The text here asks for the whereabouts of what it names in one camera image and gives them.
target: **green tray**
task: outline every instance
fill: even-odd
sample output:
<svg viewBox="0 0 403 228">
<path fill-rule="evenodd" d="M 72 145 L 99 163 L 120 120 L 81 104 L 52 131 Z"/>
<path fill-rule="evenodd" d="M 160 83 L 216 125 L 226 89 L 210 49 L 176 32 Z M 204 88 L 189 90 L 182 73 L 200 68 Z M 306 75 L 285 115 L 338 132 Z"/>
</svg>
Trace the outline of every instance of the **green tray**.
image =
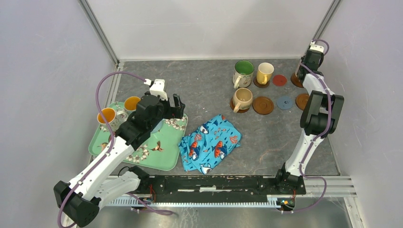
<svg viewBox="0 0 403 228">
<path fill-rule="evenodd" d="M 118 111 L 123 109 L 123 105 L 123 102 L 114 102 L 109 107 Z M 178 143 L 185 134 L 187 123 L 186 115 L 183 115 L 182 119 L 164 120 L 161 129 L 152 133 L 150 138 L 123 162 L 163 171 L 173 169 L 179 156 Z M 93 156 L 99 155 L 108 145 L 109 136 L 108 129 L 99 125 L 88 146 L 89 153 Z"/>
</svg>

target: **white wall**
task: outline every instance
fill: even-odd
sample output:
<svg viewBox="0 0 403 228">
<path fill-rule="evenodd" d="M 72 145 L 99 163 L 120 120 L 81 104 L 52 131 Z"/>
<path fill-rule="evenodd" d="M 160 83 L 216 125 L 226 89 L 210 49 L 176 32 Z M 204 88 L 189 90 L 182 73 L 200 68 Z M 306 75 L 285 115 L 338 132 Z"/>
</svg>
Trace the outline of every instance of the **white wall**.
<svg viewBox="0 0 403 228">
<path fill-rule="evenodd" d="M 331 135 L 369 228 L 401 227 L 403 212 L 402 1 L 343 1 L 323 39 L 321 71 L 345 97 Z"/>
<path fill-rule="evenodd" d="M 120 59 L 299 57 L 331 0 L 88 0 Z"/>
<path fill-rule="evenodd" d="M 95 88 L 114 66 L 78 1 L 0 9 L 1 227 L 54 228 L 53 186 L 86 166 Z"/>
</svg>

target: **blue cloth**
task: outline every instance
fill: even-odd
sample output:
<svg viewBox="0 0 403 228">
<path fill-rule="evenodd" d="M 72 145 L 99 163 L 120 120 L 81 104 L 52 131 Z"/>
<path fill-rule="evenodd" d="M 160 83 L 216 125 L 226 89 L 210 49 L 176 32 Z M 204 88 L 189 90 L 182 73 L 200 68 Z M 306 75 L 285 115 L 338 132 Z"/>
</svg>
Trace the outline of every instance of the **blue cloth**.
<svg viewBox="0 0 403 228">
<path fill-rule="evenodd" d="M 240 146 L 241 137 L 223 115 L 212 118 L 179 143 L 183 168 L 208 173 Z"/>
</svg>

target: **gray stone surface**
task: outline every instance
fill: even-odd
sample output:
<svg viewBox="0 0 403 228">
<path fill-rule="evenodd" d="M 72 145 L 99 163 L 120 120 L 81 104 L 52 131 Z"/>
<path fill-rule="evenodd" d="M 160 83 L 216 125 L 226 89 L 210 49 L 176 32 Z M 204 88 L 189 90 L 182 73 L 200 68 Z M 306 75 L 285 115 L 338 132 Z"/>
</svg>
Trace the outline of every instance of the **gray stone surface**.
<svg viewBox="0 0 403 228">
<path fill-rule="evenodd" d="M 248 87 L 253 97 L 267 96 L 275 104 L 274 111 L 269 115 L 259 115 L 253 108 L 243 114 L 235 114 L 230 108 L 233 88 L 232 75 L 237 60 L 187 60 L 187 61 L 141 61 L 126 62 L 124 71 L 129 71 L 151 80 L 166 80 L 166 92 L 173 103 L 172 94 L 178 93 L 186 104 L 185 113 L 189 117 L 186 134 L 197 127 L 223 114 L 242 133 L 241 147 L 236 148 L 209 175 L 218 174 L 249 174 L 275 175 L 281 165 L 290 157 L 298 142 L 301 129 L 299 119 L 302 111 L 295 104 L 289 110 L 281 110 L 276 106 L 277 98 L 287 95 L 293 100 L 306 90 L 294 86 L 290 76 L 294 72 L 296 59 L 255 59 L 251 60 L 257 67 L 262 62 L 269 62 L 275 67 L 274 75 L 283 74 L 288 82 L 277 87 L 272 82 L 267 88 L 258 88 L 253 82 Z M 147 87 L 141 81 L 122 75 L 117 101 L 124 101 L 130 96 L 142 96 Z M 122 163 L 113 172 L 125 165 Z M 178 162 L 170 171 L 159 171 L 144 168 L 150 174 L 167 175 L 198 175 L 199 171 L 185 172 L 182 162 Z M 313 154 L 306 174 L 338 175 L 336 162 L 332 155 L 329 141 L 325 139 Z"/>
</svg>

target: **cloth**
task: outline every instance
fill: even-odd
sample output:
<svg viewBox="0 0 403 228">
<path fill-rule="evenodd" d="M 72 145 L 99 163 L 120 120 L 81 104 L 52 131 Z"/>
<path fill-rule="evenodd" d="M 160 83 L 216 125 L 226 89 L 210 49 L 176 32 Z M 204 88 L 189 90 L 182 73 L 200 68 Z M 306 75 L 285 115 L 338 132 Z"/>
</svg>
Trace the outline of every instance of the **cloth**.
<svg viewBox="0 0 403 228">
<path fill-rule="evenodd" d="M 212 118 L 179 142 L 183 168 L 207 174 L 240 146 L 241 137 L 223 115 Z"/>
</svg>

